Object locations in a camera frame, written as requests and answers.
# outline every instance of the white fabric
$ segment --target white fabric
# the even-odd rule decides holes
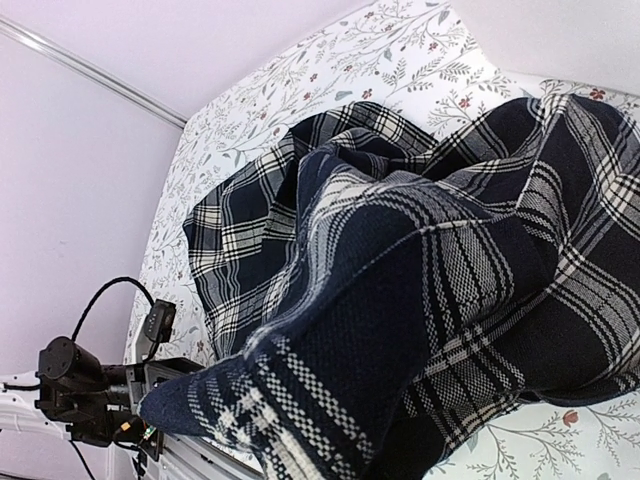
[[[640,99],[631,95],[504,75],[447,3],[381,0],[290,48],[198,112],[181,138],[140,275],[154,296],[178,305],[171,343],[160,354],[211,363],[182,222],[216,184],[290,125],[366,99],[442,138],[508,99],[569,92],[640,118]],[[145,308],[137,297],[129,338]],[[638,400],[639,394],[631,394],[575,410],[524,407],[485,427],[427,478],[639,478]]]

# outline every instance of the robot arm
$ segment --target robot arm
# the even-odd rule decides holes
[[[40,397],[36,372],[0,375],[0,430],[32,432],[71,440],[66,425],[47,418],[35,407]]]
[[[145,480],[257,480],[247,465],[200,438],[163,435],[137,417],[159,383],[201,369],[186,358],[151,360],[169,340],[175,305],[157,300],[134,341],[133,365],[102,365],[67,337],[40,351],[38,370],[0,376],[0,429],[140,452]]]

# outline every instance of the lavender wall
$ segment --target lavender wall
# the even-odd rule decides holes
[[[3,0],[0,13],[192,115],[372,0]]]
[[[102,283],[138,275],[179,135],[0,36],[0,373],[34,369]],[[122,359],[132,298],[114,287],[80,334],[105,362]],[[104,450],[85,451],[105,478]],[[12,432],[0,433],[0,470],[87,478],[66,442]]]
[[[0,0],[0,14],[189,116],[369,0]],[[94,291],[137,276],[179,131],[0,36],[0,373],[33,369]],[[98,303],[80,343],[122,358],[133,292]],[[105,452],[84,448],[100,480]],[[111,478],[125,480],[128,466]],[[65,442],[0,433],[0,470],[86,479]]]

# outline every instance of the fabric fold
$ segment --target fabric fold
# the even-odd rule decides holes
[[[574,96],[440,143],[366,102],[301,122],[185,223],[220,360],[141,416],[270,478],[405,479],[520,395],[637,388],[639,155]]]

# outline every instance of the floral backdrop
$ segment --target floral backdrop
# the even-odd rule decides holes
[[[272,59],[198,112],[181,138],[140,275],[154,295],[178,305],[171,342],[160,355],[215,362],[182,222],[216,184],[273,145],[289,126],[369,100],[442,138],[511,98],[554,93],[608,102],[640,118],[640,100],[632,95],[501,72],[446,2],[381,0]],[[145,307],[137,297],[128,346]],[[426,478],[640,478],[639,401],[639,394],[631,394],[579,409],[523,407],[491,422]]]

